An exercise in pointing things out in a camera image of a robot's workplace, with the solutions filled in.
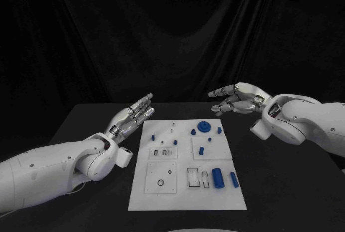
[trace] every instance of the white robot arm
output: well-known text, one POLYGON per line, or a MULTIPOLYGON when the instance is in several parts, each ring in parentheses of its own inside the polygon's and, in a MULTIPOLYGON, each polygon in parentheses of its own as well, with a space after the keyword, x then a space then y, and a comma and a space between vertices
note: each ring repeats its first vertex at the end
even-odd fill
POLYGON ((127 166, 132 152, 117 143, 152 115, 150 98, 148 94, 113 116, 104 133, 28 150, 0 163, 0 213, 34 206, 80 183, 99 181, 114 164, 127 166))
POLYGON ((209 97, 224 95, 231 96, 211 110, 217 116, 227 111, 261 113, 250 130, 263 140, 271 134, 294 145, 307 139, 345 157, 345 103, 320 104, 306 96, 290 94, 271 97, 242 82, 208 93, 209 97))

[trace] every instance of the blue cylinder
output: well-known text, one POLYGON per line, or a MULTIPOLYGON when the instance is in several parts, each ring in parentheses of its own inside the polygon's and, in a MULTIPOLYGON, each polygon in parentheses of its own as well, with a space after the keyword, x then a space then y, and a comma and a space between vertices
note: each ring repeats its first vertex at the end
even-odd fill
POLYGON ((202 155, 202 154, 204 154, 204 147, 199 147, 198 154, 199 154, 199 155, 202 155))
POLYGON ((211 174, 212 174, 214 187, 218 189, 225 187, 219 168, 214 168, 211 170, 211 174))
POLYGON ((211 130, 211 124, 206 121, 201 121, 196 128, 201 132, 208 132, 211 130))
POLYGON ((235 178, 235 173, 232 171, 229 172, 229 176, 231 176, 232 186, 237 188, 238 187, 238 181, 237 181, 237 178, 235 178))

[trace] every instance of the dark table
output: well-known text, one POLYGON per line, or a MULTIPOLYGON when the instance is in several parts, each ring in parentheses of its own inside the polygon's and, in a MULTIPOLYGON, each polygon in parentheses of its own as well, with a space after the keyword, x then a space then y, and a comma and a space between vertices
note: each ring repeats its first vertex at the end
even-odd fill
MULTIPOLYGON (((152 103, 149 119, 211 119, 214 102, 152 103)), ((77 105, 50 144, 83 140, 102 132, 129 104, 77 105)), ((120 143, 133 152, 126 168, 114 166, 74 194, 24 208, 0 219, 0 231, 155 231, 185 228, 240 232, 345 231, 345 175, 326 152, 309 141, 293 146, 250 132, 258 114, 221 116, 245 211, 127 211, 139 128, 120 143)))

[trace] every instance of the black backdrop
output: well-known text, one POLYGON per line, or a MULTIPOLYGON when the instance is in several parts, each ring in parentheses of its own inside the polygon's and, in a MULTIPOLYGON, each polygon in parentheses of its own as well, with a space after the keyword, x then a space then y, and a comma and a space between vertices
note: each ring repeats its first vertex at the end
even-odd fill
POLYGON ((2 1, 0 159, 79 103, 205 101, 238 81, 345 101, 343 0, 2 1))

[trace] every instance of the robotic hand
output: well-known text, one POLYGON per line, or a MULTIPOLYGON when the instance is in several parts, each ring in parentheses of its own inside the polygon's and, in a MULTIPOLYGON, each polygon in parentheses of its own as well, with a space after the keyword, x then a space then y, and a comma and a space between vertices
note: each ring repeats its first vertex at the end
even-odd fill
POLYGON ((290 94, 271 97, 242 82, 208 93, 209 97, 224 95, 229 97, 211 110, 217 116, 227 111, 261 113, 250 130, 263 140, 271 134, 294 145, 307 139, 327 152, 345 157, 345 103, 320 104, 306 96, 290 94))
POLYGON ((113 116, 104 133, 28 150, 0 163, 0 213, 34 206, 79 184, 99 181, 114 164, 127 166, 132 152, 117 143, 152 115, 150 98, 148 94, 113 116))

